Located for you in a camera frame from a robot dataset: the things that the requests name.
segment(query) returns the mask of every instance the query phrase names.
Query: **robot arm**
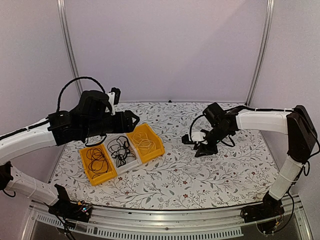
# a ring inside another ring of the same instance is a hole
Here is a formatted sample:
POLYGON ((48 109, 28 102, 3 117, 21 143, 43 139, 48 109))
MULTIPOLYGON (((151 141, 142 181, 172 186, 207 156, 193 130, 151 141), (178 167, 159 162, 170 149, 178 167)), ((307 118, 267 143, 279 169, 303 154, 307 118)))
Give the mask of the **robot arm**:
POLYGON ((72 203, 64 187, 41 182, 11 165, 10 160, 38 149, 82 141, 93 136, 129 133, 139 117, 131 111, 116 112, 120 90, 109 93, 84 91, 71 111, 59 111, 31 126, 0 136, 0 190, 14 191, 49 206, 49 212, 63 218, 87 222, 90 205, 72 203))
POLYGON ((201 130, 201 134, 195 132, 191 137, 182 137, 184 144, 195 144, 196 157, 218 153, 217 143, 239 130, 271 131, 288 136, 288 156, 275 182, 260 205, 246 206, 241 212, 245 222, 283 214, 281 199, 298 180, 317 142, 317 132, 305 107, 298 105, 278 111, 238 106, 225 111, 213 103, 203 111, 203 116, 210 122, 212 130, 201 130))

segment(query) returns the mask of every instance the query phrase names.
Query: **orange container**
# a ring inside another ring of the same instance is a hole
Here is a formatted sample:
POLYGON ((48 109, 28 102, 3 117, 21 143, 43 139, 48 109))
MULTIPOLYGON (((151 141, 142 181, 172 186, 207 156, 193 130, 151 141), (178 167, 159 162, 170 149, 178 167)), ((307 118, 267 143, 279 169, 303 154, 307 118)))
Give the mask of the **orange container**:
POLYGON ((82 160, 82 164, 83 164, 83 168, 84 168, 84 172, 86 174, 86 176, 88 177, 90 183, 92 184, 92 186, 96 186, 98 184, 101 184, 109 179, 115 178, 117 176, 117 172, 114 168, 114 165, 112 164, 109 155, 107 154, 106 148, 103 144, 96 146, 95 148, 102 150, 105 159, 108 163, 101 165, 101 162, 99 161, 95 161, 95 163, 92 165, 93 169, 100 169, 99 172, 105 172, 106 173, 101 173, 101 174, 97 174, 92 172, 89 169, 89 164, 91 163, 91 160, 87 157, 87 153, 88 151, 91 149, 91 147, 87 147, 84 149, 81 149, 80 155, 81 155, 81 160, 82 160))
POLYGON ((133 132, 127 133, 126 135, 134 145, 143 164, 165 153, 165 147, 162 144, 161 138, 158 137, 146 123, 136 126, 133 132), (146 148, 139 144, 143 140, 150 140, 154 144, 152 143, 152 145, 146 148))

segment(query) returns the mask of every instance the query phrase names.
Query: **table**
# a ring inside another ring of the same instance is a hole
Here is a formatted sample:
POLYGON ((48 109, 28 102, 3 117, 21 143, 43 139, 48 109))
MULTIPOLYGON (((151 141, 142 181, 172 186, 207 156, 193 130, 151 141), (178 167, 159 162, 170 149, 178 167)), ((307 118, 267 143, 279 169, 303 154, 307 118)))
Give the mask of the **table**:
MULTIPOLYGON (((151 126, 162 139, 165 154, 92 186, 79 154, 85 146, 80 141, 71 142, 64 149, 51 184, 64 186, 72 200, 122 208, 205 209, 261 201, 278 169, 259 131, 238 131, 232 137, 235 147, 219 143, 219 153, 212 156, 196 158, 193 146, 181 143, 181 136, 188 133, 193 119, 208 104, 120 103, 117 111, 131 110, 141 124, 151 126)), ((228 109, 237 104, 220 105, 228 109)), ((205 118, 194 125, 194 131, 200 129, 211 129, 205 118)))

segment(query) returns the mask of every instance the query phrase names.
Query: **white wall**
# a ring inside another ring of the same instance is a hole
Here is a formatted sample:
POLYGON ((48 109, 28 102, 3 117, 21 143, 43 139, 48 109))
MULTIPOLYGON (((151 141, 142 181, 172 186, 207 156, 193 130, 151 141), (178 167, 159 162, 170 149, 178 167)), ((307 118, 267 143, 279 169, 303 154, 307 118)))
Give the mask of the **white wall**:
MULTIPOLYGON (((60 89, 72 79, 57 3, 2 0, 0 7, 0 135, 33 124, 53 113, 60 89)), ((78 102, 75 86, 62 97, 69 110, 78 102)), ((47 181, 61 148, 30 153, 11 163, 47 181)), ((0 192, 0 239, 17 240, 30 201, 0 192)))
MULTIPOLYGON (((292 108, 304 105, 320 134, 320 1, 275 1, 269 42, 257 89, 255 107, 292 108)), ((281 167, 288 150, 287 137, 263 134, 281 167)), ((320 156, 310 160, 308 177, 297 190, 315 240, 320 239, 320 156)))
POLYGON ((68 0, 65 6, 80 75, 119 87, 122 101, 245 102, 267 0, 68 0))

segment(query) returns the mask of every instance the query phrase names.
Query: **vertical metal post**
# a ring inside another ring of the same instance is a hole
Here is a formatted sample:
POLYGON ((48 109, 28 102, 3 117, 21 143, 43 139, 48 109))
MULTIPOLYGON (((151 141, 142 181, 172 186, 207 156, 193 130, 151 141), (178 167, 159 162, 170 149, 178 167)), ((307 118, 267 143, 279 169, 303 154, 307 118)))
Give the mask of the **vertical metal post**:
MULTIPOLYGON (((65 44, 65 48, 67 51, 72 75, 74 78, 77 78, 77 77, 79 77, 79 72, 78 72, 76 59, 75 59, 75 55, 74 55, 74 51, 73 51, 71 39, 70 39, 70 32, 69 32, 69 28, 68 28, 65 1, 64 0, 57 0, 57 6, 58 6, 62 34, 63 34, 63 38, 64 38, 64 44, 65 44)), ((81 81, 80 80, 76 81, 75 86, 76 86, 76 90, 77 90, 79 97, 80 97, 83 92, 83 87, 82 87, 81 81)))
POLYGON ((250 106, 252 103, 252 100, 253 100, 253 97, 255 94, 255 90, 257 87, 259 75, 261 72, 262 64, 264 61, 264 57, 265 57, 265 53, 266 53, 266 49, 267 49, 267 43, 268 43, 268 39, 269 39, 269 33, 270 33, 270 29, 271 29, 272 17, 274 14, 274 5, 275 5, 274 0, 268 0, 259 55, 258 55, 258 59, 257 59, 256 65, 255 65, 250 90, 249 90, 249 93, 248 93, 248 96, 247 96, 246 102, 245 102, 245 105, 247 105, 247 106, 250 106))

